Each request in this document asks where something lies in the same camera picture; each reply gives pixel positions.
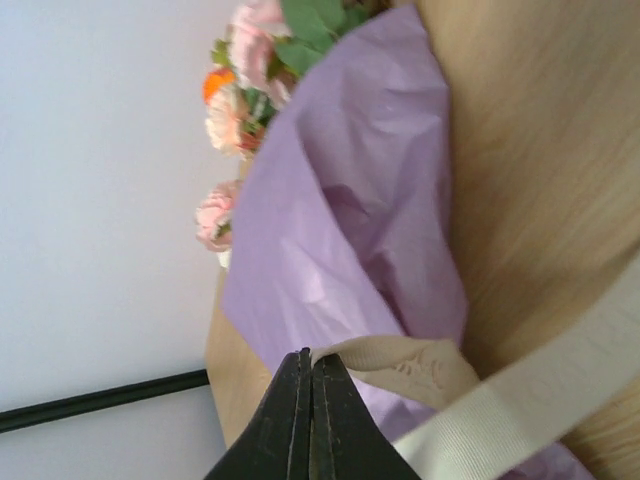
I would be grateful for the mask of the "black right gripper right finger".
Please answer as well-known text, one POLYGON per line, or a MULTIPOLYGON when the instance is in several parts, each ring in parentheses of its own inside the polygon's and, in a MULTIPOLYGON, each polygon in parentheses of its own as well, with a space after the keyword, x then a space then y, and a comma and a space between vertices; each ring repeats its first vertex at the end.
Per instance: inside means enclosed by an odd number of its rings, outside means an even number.
POLYGON ((376 426, 338 355, 329 355, 315 364, 312 393, 311 479, 418 478, 376 426))

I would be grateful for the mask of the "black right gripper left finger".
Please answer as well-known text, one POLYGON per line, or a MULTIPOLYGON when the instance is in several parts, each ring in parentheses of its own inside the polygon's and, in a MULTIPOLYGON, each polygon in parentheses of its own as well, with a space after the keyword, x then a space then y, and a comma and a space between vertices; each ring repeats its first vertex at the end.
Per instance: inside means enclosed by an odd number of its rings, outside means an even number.
POLYGON ((307 480, 312 423, 310 350, 283 359, 245 430, 206 480, 307 480))

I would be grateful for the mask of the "cream ribbon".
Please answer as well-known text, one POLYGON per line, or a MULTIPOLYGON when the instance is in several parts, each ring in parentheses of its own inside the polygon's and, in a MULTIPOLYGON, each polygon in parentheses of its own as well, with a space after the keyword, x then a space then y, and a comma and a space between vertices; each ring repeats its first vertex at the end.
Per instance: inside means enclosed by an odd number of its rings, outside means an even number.
POLYGON ((485 381, 448 340, 358 337, 336 354, 370 385, 437 410, 394 446, 422 479, 497 479, 558 440, 639 375, 639 264, 575 324, 485 381))

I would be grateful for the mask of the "purple flower bouquet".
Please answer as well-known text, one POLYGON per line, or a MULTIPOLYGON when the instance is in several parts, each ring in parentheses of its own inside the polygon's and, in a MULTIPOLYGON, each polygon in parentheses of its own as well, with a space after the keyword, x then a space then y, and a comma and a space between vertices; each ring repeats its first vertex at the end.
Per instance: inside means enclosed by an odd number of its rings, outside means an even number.
MULTIPOLYGON (((358 337, 458 348, 448 127, 449 89, 412 6, 349 33, 305 75, 240 192, 222 291, 272 379, 289 353, 358 337)), ((348 373, 393 447, 436 411, 348 373)))

